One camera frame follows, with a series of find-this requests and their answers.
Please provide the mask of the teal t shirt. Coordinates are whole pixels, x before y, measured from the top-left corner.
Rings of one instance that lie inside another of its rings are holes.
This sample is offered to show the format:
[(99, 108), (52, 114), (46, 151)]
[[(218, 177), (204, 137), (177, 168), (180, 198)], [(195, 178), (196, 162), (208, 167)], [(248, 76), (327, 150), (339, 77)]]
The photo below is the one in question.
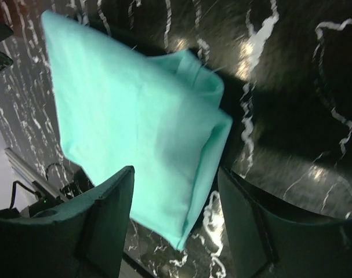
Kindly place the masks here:
[(222, 79), (187, 49), (145, 56), (50, 10), (41, 22), (64, 156), (93, 185), (133, 166), (131, 219), (184, 249), (233, 123)]

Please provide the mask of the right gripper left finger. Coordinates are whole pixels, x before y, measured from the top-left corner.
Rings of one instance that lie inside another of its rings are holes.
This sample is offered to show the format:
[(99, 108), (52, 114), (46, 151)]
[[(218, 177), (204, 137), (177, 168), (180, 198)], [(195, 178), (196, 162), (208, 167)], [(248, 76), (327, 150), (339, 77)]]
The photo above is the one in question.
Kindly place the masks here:
[(0, 277), (118, 277), (135, 181), (125, 166), (31, 218), (0, 211)]

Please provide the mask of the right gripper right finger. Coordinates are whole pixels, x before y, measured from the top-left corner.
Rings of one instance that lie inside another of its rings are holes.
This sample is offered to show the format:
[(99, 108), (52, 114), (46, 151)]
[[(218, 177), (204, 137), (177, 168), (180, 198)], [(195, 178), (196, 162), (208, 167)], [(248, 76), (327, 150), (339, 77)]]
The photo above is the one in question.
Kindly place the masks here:
[(352, 218), (294, 206), (225, 167), (217, 183), (237, 277), (352, 277)]

